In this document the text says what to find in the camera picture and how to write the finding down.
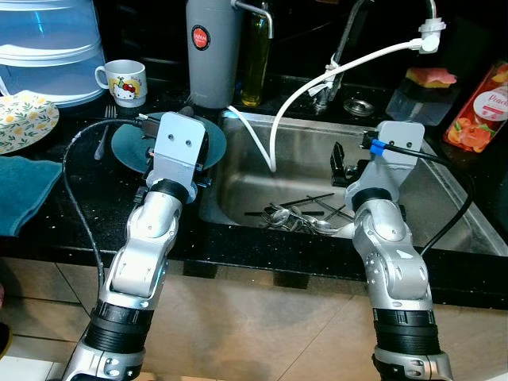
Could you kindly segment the light blue plate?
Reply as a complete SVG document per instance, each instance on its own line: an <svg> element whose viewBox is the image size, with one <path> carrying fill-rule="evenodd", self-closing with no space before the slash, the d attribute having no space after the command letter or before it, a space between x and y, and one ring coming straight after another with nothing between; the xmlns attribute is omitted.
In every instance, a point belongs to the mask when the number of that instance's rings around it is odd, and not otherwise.
<svg viewBox="0 0 508 381"><path fill-rule="evenodd" d="M207 131L208 152L204 167L214 166L224 155L226 150L226 138L214 123L197 117ZM126 167L132 168L138 173L148 171L148 150L155 146L153 139L144 139L142 131L133 125L122 125L111 139L111 148L114 156Z"/></svg>

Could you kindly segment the stainless steel kitchen sink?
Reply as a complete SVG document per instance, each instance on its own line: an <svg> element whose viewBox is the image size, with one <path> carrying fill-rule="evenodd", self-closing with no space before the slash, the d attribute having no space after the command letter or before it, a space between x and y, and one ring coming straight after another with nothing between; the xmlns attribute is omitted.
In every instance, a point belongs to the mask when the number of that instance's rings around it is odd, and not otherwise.
<svg viewBox="0 0 508 381"><path fill-rule="evenodd" d="M230 233L251 233L273 244L300 249L283 249L286 254L270 256L298 257L302 254L337 256L338 244L352 243L348 235L328 238L308 232L265 229L265 220L258 215L264 207L281 206L310 196L333 193L324 198L331 208L344 206L342 213L330 218L333 228L351 224L351 207L345 203L344 187L333 187L333 146L340 143L345 166L356 166L369 160L370 153L359 148L363 131L373 129L359 125L312 122L283 117L277 129L277 171L270 171L254 139L242 120L229 111L222 113L226 150L211 169L210 188L201 191L199 217L210 224L224 226ZM406 224L413 234L413 244L425 246L442 229L464 202L467 193L453 174L441 164L419 160L400 188L398 203L406 210ZM331 211L319 202L297 206L303 213ZM508 248L493 225L473 204L456 225L432 247L428 258L436 258L438 250L507 257Z"/></svg>

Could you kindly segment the chrome kitchen faucet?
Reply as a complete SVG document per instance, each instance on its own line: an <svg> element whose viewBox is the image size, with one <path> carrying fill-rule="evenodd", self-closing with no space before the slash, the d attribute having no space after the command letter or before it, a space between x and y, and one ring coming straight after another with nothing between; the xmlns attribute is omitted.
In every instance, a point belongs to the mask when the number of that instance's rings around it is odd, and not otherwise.
<svg viewBox="0 0 508 381"><path fill-rule="evenodd" d="M356 0L356 2L352 4L348 18L346 18L346 25L344 29L342 29L340 43L338 43L337 50L333 53L341 67L348 66L345 53L356 46L356 41L360 39L360 33L362 33L367 23L370 9L377 1L378 0ZM425 15L427 16L426 19L440 17L436 0L424 0L424 3ZM420 47L416 47L414 50L420 51ZM313 99L314 112L316 115L321 115L329 109L331 102L333 102L338 92L340 92L341 88L344 86L344 74L345 72L337 73L335 80L330 85L322 81L322 83L317 83L315 87L309 88L307 94Z"/></svg>

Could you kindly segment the round metal sink hole cap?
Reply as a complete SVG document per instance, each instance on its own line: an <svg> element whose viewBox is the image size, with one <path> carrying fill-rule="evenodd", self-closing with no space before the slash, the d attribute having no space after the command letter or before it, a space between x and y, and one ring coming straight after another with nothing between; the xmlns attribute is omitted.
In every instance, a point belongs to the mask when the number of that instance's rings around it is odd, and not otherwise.
<svg viewBox="0 0 508 381"><path fill-rule="evenodd" d="M356 117L369 117L376 111L370 102L358 98L346 98L342 102L342 109Z"/></svg>

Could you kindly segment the clear plastic sponge holder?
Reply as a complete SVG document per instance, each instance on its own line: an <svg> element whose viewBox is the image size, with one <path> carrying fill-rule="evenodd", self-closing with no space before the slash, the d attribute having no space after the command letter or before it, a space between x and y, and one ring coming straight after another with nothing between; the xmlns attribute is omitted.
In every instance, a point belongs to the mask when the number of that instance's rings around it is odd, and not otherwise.
<svg viewBox="0 0 508 381"><path fill-rule="evenodd" d="M393 121L417 122L437 126L452 108L460 88L427 88L403 79L386 106L386 114Z"/></svg>

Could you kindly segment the white tie strip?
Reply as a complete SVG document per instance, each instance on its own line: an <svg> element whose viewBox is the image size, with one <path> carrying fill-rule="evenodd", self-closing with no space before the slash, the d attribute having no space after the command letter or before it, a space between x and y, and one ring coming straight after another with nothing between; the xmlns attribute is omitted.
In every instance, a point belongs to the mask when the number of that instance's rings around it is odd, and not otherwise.
<svg viewBox="0 0 508 381"><path fill-rule="evenodd" d="M340 68L340 64L338 64L337 58L335 58L335 55L330 56L329 63L325 66L325 73L328 74L328 76L323 77L323 83L328 83L329 85L333 83L335 76L337 76L337 73L334 73L334 70L337 70L338 68Z"/></svg>

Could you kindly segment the grey cylindrical canister red badge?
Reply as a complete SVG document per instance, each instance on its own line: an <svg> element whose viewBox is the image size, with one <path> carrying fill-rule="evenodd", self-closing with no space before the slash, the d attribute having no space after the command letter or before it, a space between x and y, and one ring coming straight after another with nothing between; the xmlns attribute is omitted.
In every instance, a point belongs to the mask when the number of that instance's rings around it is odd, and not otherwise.
<svg viewBox="0 0 508 381"><path fill-rule="evenodd" d="M187 0L187 57L190 98L207 109L231 106L243 12L264 16L268 36L275 35L267 0Z"/></svg>

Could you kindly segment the olive oil glass bottle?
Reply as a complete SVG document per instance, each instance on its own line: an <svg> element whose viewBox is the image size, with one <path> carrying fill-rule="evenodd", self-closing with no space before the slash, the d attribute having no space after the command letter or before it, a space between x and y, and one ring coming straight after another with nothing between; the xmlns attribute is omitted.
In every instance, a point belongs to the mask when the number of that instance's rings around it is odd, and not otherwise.
<svg viewBox="0 0 508 381"><path fill-rule="evenodd" d="M245 106L261 104L267 55L270 48L267 19L258 14L250 16L244 36L244 62L241 81L241 102Z"/></svg>

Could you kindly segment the silver fork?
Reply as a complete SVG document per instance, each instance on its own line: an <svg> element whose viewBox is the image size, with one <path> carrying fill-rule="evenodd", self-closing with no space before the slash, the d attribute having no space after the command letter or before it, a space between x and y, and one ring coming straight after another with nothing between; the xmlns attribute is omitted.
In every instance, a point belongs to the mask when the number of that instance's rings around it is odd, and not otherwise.
<svg viewBox="0 0 508 381"><path fill-rule="evenodd" d="M104 117L106 119L115 119L117 117L117 107L115 104L108 105L105 108ZM94 150L94 160L99 160L104 157L105 149L106 149L106 134L108 134L109 126L106 125L104 130L102 130L102 135L98 138L97 148Z"/></svg>

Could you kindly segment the white cartoon print mug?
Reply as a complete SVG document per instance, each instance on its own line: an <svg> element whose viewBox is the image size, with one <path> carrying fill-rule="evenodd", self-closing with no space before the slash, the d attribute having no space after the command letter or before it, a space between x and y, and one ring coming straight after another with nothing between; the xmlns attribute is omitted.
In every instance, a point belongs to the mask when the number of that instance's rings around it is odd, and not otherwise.
<svg viewBox="0 0 508 381"><path fill-rule="evenodd" d="M114 60L94 70L95 80L113 95L118 106L136 108L148 98L145 66L135 60Z"/></svg>

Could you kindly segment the pink and yellow sponge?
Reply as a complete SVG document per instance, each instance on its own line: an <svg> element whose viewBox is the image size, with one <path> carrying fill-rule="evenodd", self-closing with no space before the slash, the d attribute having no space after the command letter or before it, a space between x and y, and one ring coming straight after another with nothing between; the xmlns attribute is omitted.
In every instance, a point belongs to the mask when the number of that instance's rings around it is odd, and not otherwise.
<svg viewBox="0 0 508 381"><path fill-rule="evenodd" d="M411 67L406 78L424 88L448 88L457 83L457 77L443 67Z"/></svg>

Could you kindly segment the peach hand soap bottle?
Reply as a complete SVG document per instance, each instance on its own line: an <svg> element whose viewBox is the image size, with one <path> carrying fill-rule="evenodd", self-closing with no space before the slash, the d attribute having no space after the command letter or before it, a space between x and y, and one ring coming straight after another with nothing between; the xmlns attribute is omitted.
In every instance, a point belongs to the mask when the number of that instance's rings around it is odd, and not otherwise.
<svg viewBox="0 0 508 381"><path fill-rule="evenodd" d="M443 135L446 143L482 152L508 118L508 64L498 61L454 117Z"/></svg>

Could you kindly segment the floral print plate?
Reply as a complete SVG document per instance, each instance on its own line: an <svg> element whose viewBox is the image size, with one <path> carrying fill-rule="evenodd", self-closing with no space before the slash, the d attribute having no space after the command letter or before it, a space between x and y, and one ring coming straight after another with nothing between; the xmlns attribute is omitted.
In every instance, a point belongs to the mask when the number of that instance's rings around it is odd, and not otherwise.
<svg viewBox="0 0 508 381"><path fill-rule="evenodd" d="M0 97L0 155L27 148L46 137L60 120L47 95L30 90Z"/></svg>

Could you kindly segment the blue cloth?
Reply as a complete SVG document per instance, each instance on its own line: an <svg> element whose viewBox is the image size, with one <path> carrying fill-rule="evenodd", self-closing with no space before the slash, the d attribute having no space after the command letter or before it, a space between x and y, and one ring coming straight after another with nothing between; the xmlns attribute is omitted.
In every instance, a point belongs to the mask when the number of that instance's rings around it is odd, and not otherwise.
<svg viewBox="0 0 508 381"><path fill-rule="evenodd" d="M0 237L15 237L32 217L63 171L62 164L0 156Z"/></svg>

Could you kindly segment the translucent white plastic food cover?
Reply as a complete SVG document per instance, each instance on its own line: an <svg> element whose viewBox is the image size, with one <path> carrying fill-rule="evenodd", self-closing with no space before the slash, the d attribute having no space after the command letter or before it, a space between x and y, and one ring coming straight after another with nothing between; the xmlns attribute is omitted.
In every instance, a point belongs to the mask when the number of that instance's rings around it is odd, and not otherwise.
<svg viewBox="0 0 508 381"><path fill-rule="evenodd" d="M56 106L101 98L105 62L92 0L0 0L0 95L42 94Z"/></svg>

